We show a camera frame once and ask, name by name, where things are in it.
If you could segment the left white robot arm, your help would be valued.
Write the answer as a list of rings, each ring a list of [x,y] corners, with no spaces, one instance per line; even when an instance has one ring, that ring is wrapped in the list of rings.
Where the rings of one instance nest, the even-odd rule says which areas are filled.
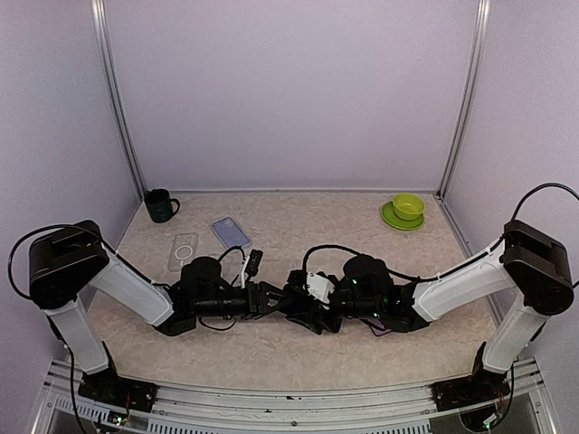
[[[203,256],[186,264],[173,285],[146,277],[103,238],[96,222],[55,224],[22,236],[29,246],[29,286],[19,295],[32,301],[48,317],[67,345],[90,385],[109,402],[127,392],[115,373],[106,345],[97,337],[80,301],[85,288],[94,288],[140,316],[167,336],[195,329],[208,317],[258,319],[288,307],[294,298],[267,282],[255,283],[262,253],[254,250],[243,261],[240,283],[222,276],[220,260]]]

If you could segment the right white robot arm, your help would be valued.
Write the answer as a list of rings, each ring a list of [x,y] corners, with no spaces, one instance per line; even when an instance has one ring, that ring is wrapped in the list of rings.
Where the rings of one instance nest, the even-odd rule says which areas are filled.
[[[383,260],[363,254],[350,258],[343,274],[291,271],[284,289],[294,299],[283,314],[316,334],[338,332],[345,318],[374,319],[388,331],[409,333],[480,298],[517,290],[514,305],[492,339],[481,345],[473,373],[462,383],[471,401],[494,391],[498,375],[510,369],[547,319],[574,301],[565,246],[519,220],[507,223],[494,244],[435,277],[397,285]]]

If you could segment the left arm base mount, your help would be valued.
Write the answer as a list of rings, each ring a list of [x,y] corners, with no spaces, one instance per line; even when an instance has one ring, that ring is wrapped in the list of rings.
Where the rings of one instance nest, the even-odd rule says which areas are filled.
[[[152,382],[120,376],[108,347],[105,343],[103,345],[109,362],[107,368],[98,373],[84,373],[78,394],[83,398],[122,407],[126,411],[138,410],[150,413],[158,386]]]

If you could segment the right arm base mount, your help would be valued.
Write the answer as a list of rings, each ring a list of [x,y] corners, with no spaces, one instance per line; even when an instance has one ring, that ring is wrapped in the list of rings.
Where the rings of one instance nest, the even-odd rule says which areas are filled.
[[[437,411],[454,410],[510,394],[507,374],[494,373],[483,366],[483,350],[483,347],[478,350],[469,375],[432,384]]]

